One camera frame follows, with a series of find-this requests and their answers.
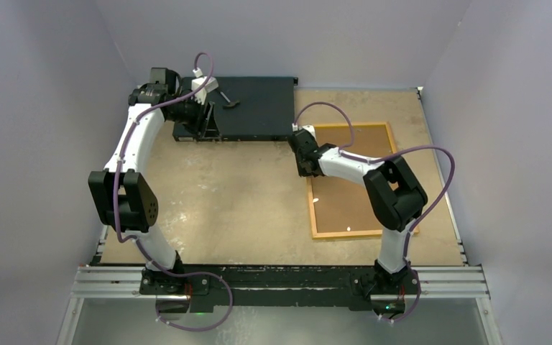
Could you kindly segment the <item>yellow wooden picture frame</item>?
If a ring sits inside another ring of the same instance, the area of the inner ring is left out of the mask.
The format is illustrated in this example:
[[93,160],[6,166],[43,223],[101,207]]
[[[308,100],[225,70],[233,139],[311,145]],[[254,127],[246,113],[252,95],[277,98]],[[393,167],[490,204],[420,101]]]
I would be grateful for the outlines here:
[[314,239],[404,234],[428,197],[386,122],[294,126],[287,139],[306,179]]

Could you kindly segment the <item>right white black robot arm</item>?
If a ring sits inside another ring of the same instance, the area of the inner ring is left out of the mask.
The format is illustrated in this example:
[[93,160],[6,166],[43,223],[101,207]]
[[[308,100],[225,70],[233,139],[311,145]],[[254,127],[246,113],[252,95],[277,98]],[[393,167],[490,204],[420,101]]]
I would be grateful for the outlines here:
[[311,125],[294,124],[287,142],[299,176],[339,178],[365,187],[373,214],[384,227],[374,281],[386,293],[400,287],[411,271],[408,246],[415,222],[428,202],[409,164],[399,155],[372,158],[330,143],[319,145]]

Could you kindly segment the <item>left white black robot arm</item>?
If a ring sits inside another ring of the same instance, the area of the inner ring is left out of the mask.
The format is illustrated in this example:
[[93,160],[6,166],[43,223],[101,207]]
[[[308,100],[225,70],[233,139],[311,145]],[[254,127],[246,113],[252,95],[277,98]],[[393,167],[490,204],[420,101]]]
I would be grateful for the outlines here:
[[131,242],[140,251],[146,267],[142,287],[179,293],[191,276],[184,271],[180,255],[157,228],[158,199],[144,177],[148,154],[159,130],[171,121],[202,135],[211,119],[209,92],[218,83],[199,67],[193,69],[189,91],[174,70],[152,68],[149,82],[128,97],[124,132],[114,154],[99,171],[88,176],[88,186],[102,224],[110,226],[118,242]]

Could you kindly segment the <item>small black hammer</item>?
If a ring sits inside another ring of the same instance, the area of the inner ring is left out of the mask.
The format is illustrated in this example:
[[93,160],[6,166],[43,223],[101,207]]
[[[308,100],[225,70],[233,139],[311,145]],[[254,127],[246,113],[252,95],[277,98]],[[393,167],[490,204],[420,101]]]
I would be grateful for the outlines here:
[[240,101],[230,99],[223,91],[219,90],[218,93],[225,102],[223,109],[234,109],[240,104]]

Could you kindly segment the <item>black flat box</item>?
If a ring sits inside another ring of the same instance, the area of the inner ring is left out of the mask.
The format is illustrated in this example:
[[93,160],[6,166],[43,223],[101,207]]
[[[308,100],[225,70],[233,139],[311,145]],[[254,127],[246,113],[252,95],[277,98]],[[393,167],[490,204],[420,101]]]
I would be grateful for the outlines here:
[[[295,118],[295,87],[298,78],[218,77],[218,88],[208,94],[214,103],[214,118],[221,133],[220,142],[285,141]],[[234,109],[223,109],[219,95],[240,101]]]

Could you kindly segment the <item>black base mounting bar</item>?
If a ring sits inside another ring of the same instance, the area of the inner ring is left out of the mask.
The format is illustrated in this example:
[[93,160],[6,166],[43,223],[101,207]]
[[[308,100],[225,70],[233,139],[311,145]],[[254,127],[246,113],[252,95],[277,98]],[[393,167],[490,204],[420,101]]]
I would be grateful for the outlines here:
[[178,299],[192,313],[216,306],[340,307],[402,313],[416,297],[417,272],[374,265],[184,264],[177,277],[144,268],[141,295]]

